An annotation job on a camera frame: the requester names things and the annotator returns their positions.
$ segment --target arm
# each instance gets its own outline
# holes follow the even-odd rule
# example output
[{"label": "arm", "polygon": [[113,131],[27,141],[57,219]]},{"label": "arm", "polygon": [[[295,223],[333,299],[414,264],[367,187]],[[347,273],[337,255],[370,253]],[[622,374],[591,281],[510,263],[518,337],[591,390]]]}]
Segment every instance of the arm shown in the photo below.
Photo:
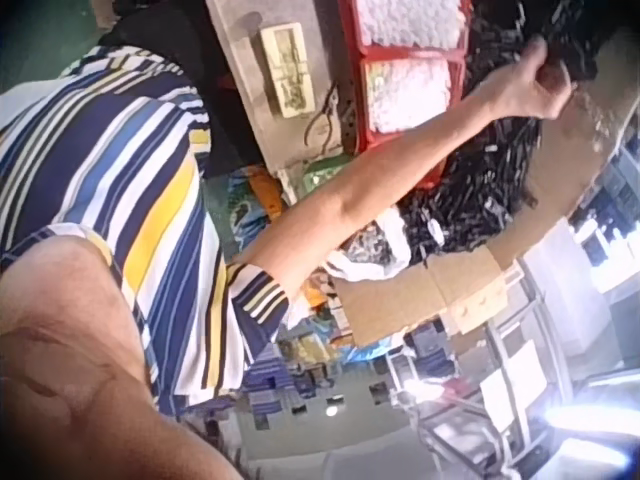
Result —
[{"label": "arm", "polygon": [[540,76],[547,50],[536,41],[520,62],[494,72],[445,113],[363,153],[334,179],[286,212],[239,257],[269,272],[293,298],[329,252],[487,124],[507,116],[555,118],[571,87],[566,68]]}]

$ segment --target pile of black components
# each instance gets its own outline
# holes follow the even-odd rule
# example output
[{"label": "pile of black components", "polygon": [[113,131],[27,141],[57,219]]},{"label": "pile of black components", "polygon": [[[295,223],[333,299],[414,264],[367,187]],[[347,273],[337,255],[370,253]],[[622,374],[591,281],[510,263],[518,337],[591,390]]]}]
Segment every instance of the pile of black components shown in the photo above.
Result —
[{"label": "pile of black components", "polygon": [[[589,0],[477,4],[464,94],[496,68],[517,61],[534,34],[547,40],[549,62],[565,62],[572,81],[593,79],[594,57],[613,28],[601,24],[596,31],[594,17],[600,12],[589,4]],[[437,187],[413,190],[398,203],[412,265],[432,254],[471,251],[502,232],[524,205],[536,207],[525,182],[540,143],[540,123],[534,118],[493,122],[449,157]]]}]

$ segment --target striped shirt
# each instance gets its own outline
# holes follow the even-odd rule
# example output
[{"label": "striped shirt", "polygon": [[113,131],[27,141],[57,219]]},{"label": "striped shirt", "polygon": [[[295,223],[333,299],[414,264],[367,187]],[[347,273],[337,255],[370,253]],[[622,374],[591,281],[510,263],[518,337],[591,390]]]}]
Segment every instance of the striped shirt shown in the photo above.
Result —
[{"label": "striped shirt", "polygon": [[0,121],[0,275],[46,238],[85,238],[131,309],[160,411],[238,388],[288,300],[261,269],[225,265],[200,190],[197,91],[133,47],[94,48],[39,87],[22,104],[16,89],[0,97],[14,105]]}]

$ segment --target light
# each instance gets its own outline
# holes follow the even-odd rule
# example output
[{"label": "light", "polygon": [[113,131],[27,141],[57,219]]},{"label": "light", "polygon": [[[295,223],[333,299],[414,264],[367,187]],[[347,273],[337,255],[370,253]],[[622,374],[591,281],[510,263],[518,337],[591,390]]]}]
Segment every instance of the light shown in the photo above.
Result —
[{"label": "light", "polygon": [[576,432],[613,433],[640,438],[640,412],[599,405],[570,405],[550,409],[545,415],[555,428]]},{"label": "light", "polygon": [[626,468],[629,465],[629,458],[622,452],[599,443],[576,438],[569,438],[562,442],[558,453],[583,462],[606,463],[618,468]]},{"label": "light", "polygon": [[591,235],[593,235],[597,229],[598,222],[596,222],[593,218],[590,218],[589,220],[584,222],[584,224],[580,227],[580,230],[578,230],[574,234],[573,238],[575,239],[576,243],[582,243]]},{"label": "light", "polygon": [[615,375],[609,378],[601,378],[589,382],[590,387],[602,387],[605,385],[622,385],[624,383],[637,382],[640,380],[640,372],[630,373],[628,375]]},{"label": "light", "polygon": [[442,385],[424,383],[415,378],[404,382],[404,389],[415,397],[416,403],[437,400],[444,393],[444,387]]}]

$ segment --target hand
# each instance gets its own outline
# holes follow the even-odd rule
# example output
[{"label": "hand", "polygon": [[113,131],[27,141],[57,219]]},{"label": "hand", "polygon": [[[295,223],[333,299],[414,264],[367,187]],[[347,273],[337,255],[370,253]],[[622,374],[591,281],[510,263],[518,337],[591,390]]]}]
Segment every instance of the hand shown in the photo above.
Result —
[{"label": "hand", "polygon": [[492,116],[557,118],[572,92],[564,63],[546,64],[547,44],[536,37],[520,61],[491,73],[476,94],[491,106]]}]

